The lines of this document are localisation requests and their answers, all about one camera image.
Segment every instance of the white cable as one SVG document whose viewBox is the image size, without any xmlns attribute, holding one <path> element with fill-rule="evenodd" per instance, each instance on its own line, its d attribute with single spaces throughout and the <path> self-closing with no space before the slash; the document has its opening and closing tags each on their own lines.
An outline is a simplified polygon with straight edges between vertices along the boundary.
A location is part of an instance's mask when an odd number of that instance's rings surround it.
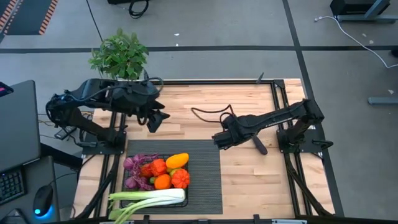
<svg viewBox="0 0 398 224">
<path fill-rule="evenodd" d="M 383 60 L 383 58 L 381 58 L 380 55 L 378 55 L 375 51 L 373 51 L 372 49 L 369 49 L 368 47 L 366 47 L 365 45 L 363 45 L 363 44 L 361 44 L 359 41 L 357 41 L 354 37 L 352 37 L 352 36 L 350 36 L 349 34 L 347 34 L 347 32 L 345 32 L 345 31 L 343 30 L 343 28 L 341 27 L 340 23 L 338 22 L 338 20 L 337 20 L 336 18 L 331 17 L 331 16 L 320 16 L 320 17 L 318 17 L 318 18 L 315 18 L 315 22 L 318 22 L 318 21 L 321 20 L 321 19 L 333 19 L 333 20 L 337 23 L 337 25 L 338 25 L 338 27 L 340 28 L 340 30 L 341 30 L 345 35 L 347 35 L 347 36 L 348 36 L 349 38 L 351 38 L 353 41 L 357 42 L 360 46 L 362 46 L 362 47 L 365 48 L 366 50 L 368 50 L 368 51 L 372 52 L 374 55 L 376 55 L 376 56 L 381 60 L 381 62 L 384 64 L 384 66 L 385 66 L 386 68 L 392 68 L 392 67 L 398 66 L 398 64 L 397 64 L 397 65 L 388 66 L 388 65 L 386 64 L 386 62 Z"/>
</svg>

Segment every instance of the gray mat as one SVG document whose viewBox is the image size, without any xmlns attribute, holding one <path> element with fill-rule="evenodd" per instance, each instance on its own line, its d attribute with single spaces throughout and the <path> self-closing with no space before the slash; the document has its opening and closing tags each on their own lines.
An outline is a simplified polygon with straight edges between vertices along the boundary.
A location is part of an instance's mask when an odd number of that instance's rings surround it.
<svg viewBox="0 0 398 224">
<path fill-rule="evenodd" d="M 212 140 L 130 140 L 127 156 L 187 152 L 191 184 L 183 208 L 145 208 L 138 214 L 222 214 L 220 151 Z"/>
</svg>

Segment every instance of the keyboard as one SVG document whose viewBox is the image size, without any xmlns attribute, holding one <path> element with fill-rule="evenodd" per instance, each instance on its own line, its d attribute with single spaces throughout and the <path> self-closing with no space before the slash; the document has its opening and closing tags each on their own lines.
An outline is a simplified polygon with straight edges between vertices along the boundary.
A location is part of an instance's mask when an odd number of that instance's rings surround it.
<svg viewBox="0 0 398 224">
<path fill-rule="evenodd" d="M 0 173 L 0 205 L 14 200 L 25 193 L 20 169 Z"/>
</svg>

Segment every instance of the computer mouse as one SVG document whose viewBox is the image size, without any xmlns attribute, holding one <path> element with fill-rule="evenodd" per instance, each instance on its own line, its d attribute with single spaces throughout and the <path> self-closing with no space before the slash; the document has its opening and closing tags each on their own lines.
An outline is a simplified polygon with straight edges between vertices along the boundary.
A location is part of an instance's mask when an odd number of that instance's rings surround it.
<svg viewBox="0 0 398 224">
<path fill-rule="evenodd" d="M 51 185 L 45 185 L 37 190 L 33 201 L 33 212 L 36 216 L 42 217 L 49 211 L 52 203 L 52 194 Z"/>
</svg>

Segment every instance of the blue light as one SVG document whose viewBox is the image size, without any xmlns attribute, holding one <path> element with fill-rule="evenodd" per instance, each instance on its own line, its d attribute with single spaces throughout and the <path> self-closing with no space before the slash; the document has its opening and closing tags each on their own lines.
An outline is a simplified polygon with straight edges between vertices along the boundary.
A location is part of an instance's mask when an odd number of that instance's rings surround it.
<svg viewBox="0 0 398 224">
<path fill-rule="evenodd" d="M 53 216 L 53 213 L 54 213 L 54 206 L 51 205 L 51 207 L 49 208 L 49 211 L 46 214 L 42 215 L 41 217 L 35 215 L 35 218 L 38 220 L 48 220 L 49 218 L 51 218 Z"/>
</svg>

